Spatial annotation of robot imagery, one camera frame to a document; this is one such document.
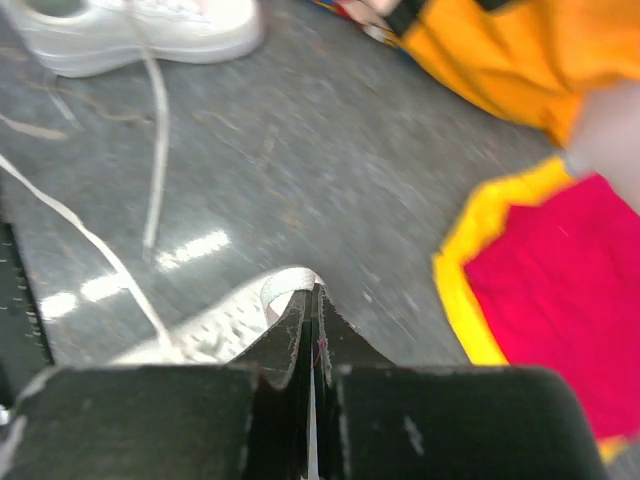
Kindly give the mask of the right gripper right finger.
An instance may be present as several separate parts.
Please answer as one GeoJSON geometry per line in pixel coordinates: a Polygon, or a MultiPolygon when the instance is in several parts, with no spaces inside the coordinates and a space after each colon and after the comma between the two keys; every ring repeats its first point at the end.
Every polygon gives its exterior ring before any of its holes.
{"type": "Polygon", "coordinates": [[[312,294],[324,479],[603,479],[583,410],[555,373],[392,363],[312,294]]]}

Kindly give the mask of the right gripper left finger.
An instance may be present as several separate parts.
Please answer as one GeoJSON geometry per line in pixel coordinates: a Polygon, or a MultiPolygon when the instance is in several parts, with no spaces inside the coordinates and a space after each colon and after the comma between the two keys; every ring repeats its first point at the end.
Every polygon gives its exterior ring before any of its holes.
{"type": "Polygon", "coordinates": [[[308,472],[311,309],[224,365],[50,368],[1,432],[5,479],[300,479],[308,472]]]}

